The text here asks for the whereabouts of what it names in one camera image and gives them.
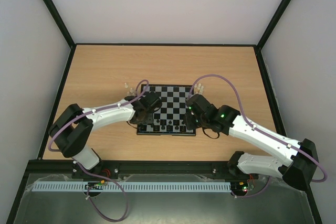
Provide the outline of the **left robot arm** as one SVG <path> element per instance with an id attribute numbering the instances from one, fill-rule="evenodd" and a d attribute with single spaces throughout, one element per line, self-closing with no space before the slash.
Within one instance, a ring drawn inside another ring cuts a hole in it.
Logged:
<path id="1" fill-rule="evenodd" d="M 78 104 L 68 106 L 49 128 L 48 134 L 65 158 L 72 158 L 86 170 L 95 168 L 101 159 L 87 145 L 91 132 L 118 122 L 146 124 L 153 113 L 161 108 L 162 101 L 155 92 L 124 99 L 95 108 L 81 108 Z"/>

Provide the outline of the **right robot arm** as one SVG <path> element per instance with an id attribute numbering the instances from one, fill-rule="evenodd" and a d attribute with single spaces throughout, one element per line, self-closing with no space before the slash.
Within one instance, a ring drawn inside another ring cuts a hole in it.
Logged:
<path id="1" fill-rule="evenodd" d="M 202 95 L 196 94 L 186 102 L 185 123 L 189 130 L 210 129 L 244 140 L 268 153 L 267 156 L 236 151 L 227 163 L 236 178 L 244 174 L 262 174 L 281 178 L 294 189 L 306 191 L 317 169 L 314 142 L 297 141 L 268 130 L 227 105 L 217 108 Z"/>

